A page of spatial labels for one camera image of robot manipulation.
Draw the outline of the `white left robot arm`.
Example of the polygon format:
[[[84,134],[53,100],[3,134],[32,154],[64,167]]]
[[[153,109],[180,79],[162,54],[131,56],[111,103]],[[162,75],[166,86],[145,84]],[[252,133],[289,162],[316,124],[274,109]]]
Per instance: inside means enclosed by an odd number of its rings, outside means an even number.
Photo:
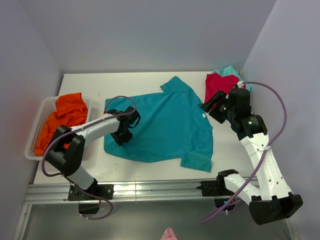
[[[79,194],[91,200],[99,194],[97,180],[83,167],[84,149],[97,139],[111,135],[114,143],[121,146],[128,143],[141,116],[129,106],[125,111],[112,109],[102,117],[75,127],[59,126],[43,154],[43,162],[55,167],[59,174],[79,188]]]

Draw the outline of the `teal t-shirt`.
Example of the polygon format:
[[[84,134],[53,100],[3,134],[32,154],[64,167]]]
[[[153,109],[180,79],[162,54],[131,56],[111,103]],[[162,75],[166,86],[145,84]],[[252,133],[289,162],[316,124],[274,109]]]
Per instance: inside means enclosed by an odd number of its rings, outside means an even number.
[[[105,135],[107,154],[145,163],[180,158],[183,168],[211,172],[213,127],[202,101],[193,89],[175,76],[161,85],[161,92],[137,95],[131,99],[106,99],[108,110],[124,111],[133,102],[141,119],[130,130],[133,138],[123,145]]]

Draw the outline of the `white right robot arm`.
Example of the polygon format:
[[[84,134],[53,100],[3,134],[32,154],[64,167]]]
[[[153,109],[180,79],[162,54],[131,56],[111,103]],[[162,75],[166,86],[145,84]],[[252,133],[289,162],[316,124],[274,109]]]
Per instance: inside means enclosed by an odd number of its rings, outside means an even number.
[[[239,197],[249,206],[250,215],[258,225],[290,218],[302,205],[286,183],[271,149],[263,118],[252,113],[250,92],[233,88],[229,93],[216,92],[201,108],[219,123],[228,121],[245,148],[254,167],[248,179],[238,171],[220,171],[215,180],[201,181],[198,189],[204,197]]]

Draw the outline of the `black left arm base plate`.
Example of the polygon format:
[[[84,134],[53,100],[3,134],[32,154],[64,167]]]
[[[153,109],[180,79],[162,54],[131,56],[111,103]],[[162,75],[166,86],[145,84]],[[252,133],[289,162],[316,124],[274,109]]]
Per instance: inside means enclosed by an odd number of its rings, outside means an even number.
[[[113,184],[97,184],[87,190],[80,190],[76,185],[71,185],[67,199],[69,201],[89,201],[100,198],[112,200],[114,194]]]

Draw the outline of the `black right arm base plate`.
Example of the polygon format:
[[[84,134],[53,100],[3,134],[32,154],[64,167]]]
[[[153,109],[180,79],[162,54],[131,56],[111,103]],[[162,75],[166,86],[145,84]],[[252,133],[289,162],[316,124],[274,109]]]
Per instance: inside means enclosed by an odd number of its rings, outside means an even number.
[[[200,182],[200,185],[196,187],[201,191],[203,197],[218,197],[225,194],[219,189],[216,180],[204,180]]]

